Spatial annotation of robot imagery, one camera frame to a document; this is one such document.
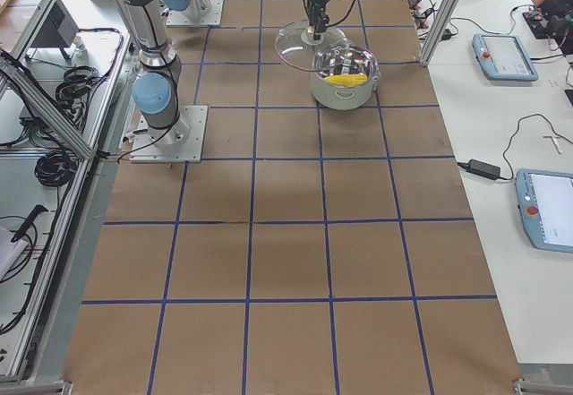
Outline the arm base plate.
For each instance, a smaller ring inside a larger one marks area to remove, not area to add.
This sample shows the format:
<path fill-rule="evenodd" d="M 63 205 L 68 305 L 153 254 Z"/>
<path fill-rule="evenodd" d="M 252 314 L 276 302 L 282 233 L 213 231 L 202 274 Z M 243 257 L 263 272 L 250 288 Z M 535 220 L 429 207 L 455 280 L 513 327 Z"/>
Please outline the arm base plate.
<path fill-rule="evenodd" d="M 180 106 L 179 120 L 163 136 L 164 131 L 149 128 L 143 115 L 138 127 L 146 132 L 137 134 L 133 140 L 131 162 L 200 162 L 209 108 L 206 105 Z"/>
<path fill-rule="evenodd" d="M 167 27 L 206 28 L 221 23 L 224 0 L 167 0 Z"/>

